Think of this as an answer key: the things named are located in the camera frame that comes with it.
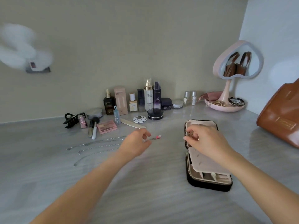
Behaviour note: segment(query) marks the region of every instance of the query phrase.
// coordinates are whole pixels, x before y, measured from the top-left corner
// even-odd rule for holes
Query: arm
[[[32,224],[83,223],[119,170],[146,150],[151,134],[140,129],[128,135],[114,155],[68,189],[39,214]]]
[[[191,125],[184,139],[195,149],[230,170],[274,224],[298,223],[299,195],[234,151],[215,128]]]

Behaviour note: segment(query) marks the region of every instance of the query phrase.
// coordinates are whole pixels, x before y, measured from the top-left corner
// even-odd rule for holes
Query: zipper
[[[187,152],[187,168],[188,168],[188,173],[189,173],[189,176],[194,179],[195,181],[199,181],[199,182],[205,182],[205,183],[210,183],[210,184],[219,184],[219,185],[232,185],[233,184],[233,179],[230,175],[230,178],[231,178],[231,182],[229,184],[224,184],[224,183],[218,183],[218,182],[210,182],[210,181],[205,181],[205,180],[201,180],[201,179],[198,179],[198,178],[194,178],[191,173],[190,173],[190,169],[189,169],[189,151]]]
[[[204,119],[190,119],[190,120],[199,120],[199,121],[212,121],[212,120],[204,120]],[[187,122],[188,122],[189,120],[187,120],[186,122],[185,122],[185,136],[187,136],[187,132],[186,132],[186,126],[187,126]],[[187,142],[185,141],[185,147],[186,147],[186,149],[188,149],[188,145],[187,145]]]

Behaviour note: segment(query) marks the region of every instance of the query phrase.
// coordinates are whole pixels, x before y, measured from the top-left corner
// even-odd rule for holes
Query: black hair clip
[[[86,115],[84,112],[76,114],[76,115],[73,115],[71,113],[66,113],[64,115],[66,121],[63,123],[63,124],[67,124],[67,126],[65,128],[69,129],[69,128],[73,127],[74,125],[76,125],[77,123],[79,123],[78,115],[82,115],[86,118]]]

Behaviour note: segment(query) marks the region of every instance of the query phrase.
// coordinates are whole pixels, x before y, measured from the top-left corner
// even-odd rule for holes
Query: forearm
[[[241,181],[274,224],[298,223],[298,194],[261,171],[238,153],[231,157],[227,168]]]
[[[32,224],[82,223],[114,176],[129,160],[116,152],[68,189],[38,215]]]

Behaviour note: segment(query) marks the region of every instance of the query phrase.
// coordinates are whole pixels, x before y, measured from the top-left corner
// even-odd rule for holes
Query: brown glass bottle
[[[106,97],[104,98],[104,106],[107,115],[113,115],[115,98],[110,96],[109,90],[106,90]]]

